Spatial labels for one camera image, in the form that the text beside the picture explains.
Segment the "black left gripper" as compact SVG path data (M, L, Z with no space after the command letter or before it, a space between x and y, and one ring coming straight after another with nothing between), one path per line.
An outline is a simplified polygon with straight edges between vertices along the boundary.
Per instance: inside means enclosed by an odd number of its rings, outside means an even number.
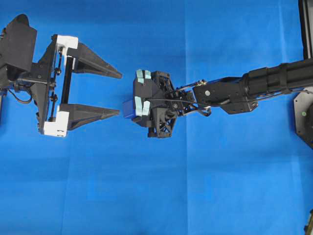
M192 91L174 88L170 74L155 71L151 78L148 137L168 138L172 136L177 118L196 110L196 101Z

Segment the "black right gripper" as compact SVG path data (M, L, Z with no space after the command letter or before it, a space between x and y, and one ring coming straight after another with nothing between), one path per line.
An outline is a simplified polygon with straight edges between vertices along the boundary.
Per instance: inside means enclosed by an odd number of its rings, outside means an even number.
M77 37L53 35L41 59L32 64L30 74L20 78L38 109L36 119L41 134L65 137L68 131L82 125L119 115L119 110L81 104L63 103L55 107L55 80L60 74L62 61L68 78L71 78L72 71L122 78L118 70L79 42Z

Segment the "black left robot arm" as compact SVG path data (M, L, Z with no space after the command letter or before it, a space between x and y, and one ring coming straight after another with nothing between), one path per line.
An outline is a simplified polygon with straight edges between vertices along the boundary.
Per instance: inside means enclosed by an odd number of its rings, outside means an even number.
M208 117L212 107L230 115L252 112L260 100L291 94L313 84L313 61L305 59L252 70L241 77L200 80L174 89L168 78L157 79L160 94L148 98L152 113L148 136L171 137L176 119L198 112Z

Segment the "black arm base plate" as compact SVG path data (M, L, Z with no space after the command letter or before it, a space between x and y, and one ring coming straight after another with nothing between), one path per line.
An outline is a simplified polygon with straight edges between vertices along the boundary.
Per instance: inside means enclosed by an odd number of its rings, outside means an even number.
M295 132L310 148L313 148L313 88L307 87L293 100Z

